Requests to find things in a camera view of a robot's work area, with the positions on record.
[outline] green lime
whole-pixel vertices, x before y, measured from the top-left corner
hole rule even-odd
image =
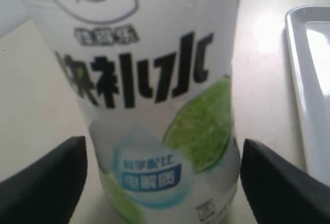
[[[163,143],[192,161],[195,173],[224,155],[232,132],[230,77],[224,76],[176,114]]]
[[[103,174],[103,172],[100,171],[100,179],[102,187],[109,195],[117,213],[128,224],[143,224],[142,212],[116,182],[115,178],[112,175]]]

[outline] white bottle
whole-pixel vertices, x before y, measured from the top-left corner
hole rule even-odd
[[[84,113],[127,223],[219,223],[235,195],[239,0],[22,0]]]

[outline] white table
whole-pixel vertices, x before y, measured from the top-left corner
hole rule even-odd
[[[285,13],[330,0],[241,0],[234,52],[240,148],[255,138],[305,168],[286,40]],[[52,53],[31,21],[0,40],[0,181],[74,135],[88,139],[88,178],[71,223],[119,223],[101,190],[88,131]],[[239,186],[225,223],[256,223]]]

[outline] white tray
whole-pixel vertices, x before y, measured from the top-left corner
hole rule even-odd
[[[293,9],[286,26],[307,171],[330,186],[330,7]]]

